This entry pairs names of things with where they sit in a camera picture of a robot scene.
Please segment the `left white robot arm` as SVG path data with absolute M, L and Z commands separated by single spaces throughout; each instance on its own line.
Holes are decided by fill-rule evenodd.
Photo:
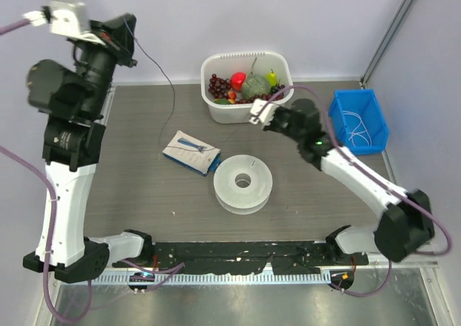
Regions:
M 84 235 L 86 204 L 109 113 L 107 96 L 116 67 L 136 65 L 135 25 L 133 14 L 90 21 L 96 41 L 72 39 L 73 70 L 44 59 L 27 75 L 28 102 L 48 117 L 42 158 L 53 188 L 39 244 L 22 264 L 37 273 L 53 272 L 67 284 L 96 279 L 112 263 L 129 259 L 144 268 L 153 259 L 152 238 L 144 232 Z

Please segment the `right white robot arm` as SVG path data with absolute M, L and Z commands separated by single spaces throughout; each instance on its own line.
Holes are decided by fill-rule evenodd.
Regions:
M 338 145 L 323 129 L 317 109 L 309 114 L 265 103 L 254 114 L 265 131 L 294 140 L 304 161 L 342 183 L 376 214 L 377 222 L 372 225 L 346 225 L 327 237 L 329 262 L 340 265 L 360 252 L 380 253 L 394 263 L 423 254 L 422 247 L 434 237 L 429 198 L 424 192 L 410 193 L 396 186 L 347 147 Z

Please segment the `white perforated filament spool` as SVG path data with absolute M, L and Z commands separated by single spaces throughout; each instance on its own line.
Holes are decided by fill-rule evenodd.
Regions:
M 234 155 L 217 167 L 213 187 L 216 199 L 226 211 L 248 215 L 258 212 L 269 201 L 273 178 L 262 160 Z

